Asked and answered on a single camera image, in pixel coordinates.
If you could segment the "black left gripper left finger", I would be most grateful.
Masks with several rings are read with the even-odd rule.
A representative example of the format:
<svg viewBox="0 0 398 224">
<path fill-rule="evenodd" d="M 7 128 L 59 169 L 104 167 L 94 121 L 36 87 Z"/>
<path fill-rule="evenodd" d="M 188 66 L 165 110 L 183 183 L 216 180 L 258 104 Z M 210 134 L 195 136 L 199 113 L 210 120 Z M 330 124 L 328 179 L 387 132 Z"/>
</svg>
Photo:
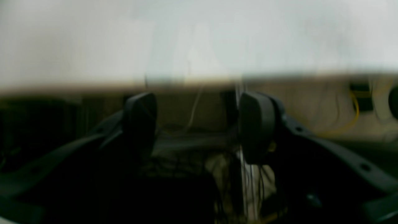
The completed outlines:
<svg viewBox="0 0 398 224">
<path fill-rule="evenodd" d="M 157 99 L 146 92 L 85 137 L 1 172 L 1 220 L 12 224 L 105 224 L 125 180 L 150 160 Z"/>
</svg>

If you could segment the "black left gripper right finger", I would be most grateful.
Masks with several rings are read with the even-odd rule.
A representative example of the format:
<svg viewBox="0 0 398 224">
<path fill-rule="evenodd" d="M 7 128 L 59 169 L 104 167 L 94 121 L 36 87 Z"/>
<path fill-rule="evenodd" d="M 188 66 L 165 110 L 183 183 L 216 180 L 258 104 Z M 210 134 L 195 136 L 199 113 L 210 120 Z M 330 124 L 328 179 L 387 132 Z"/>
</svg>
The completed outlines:
<svg viewBox="0 0 398 224">
<path fill-rule="evenodd" d="M 315 136 L 288 116 L 277 98 L 242 93 L 238 123 L 246 162 L 273 170 L 289 223 L 397 223 L 397 177 Z"/>
</svg>

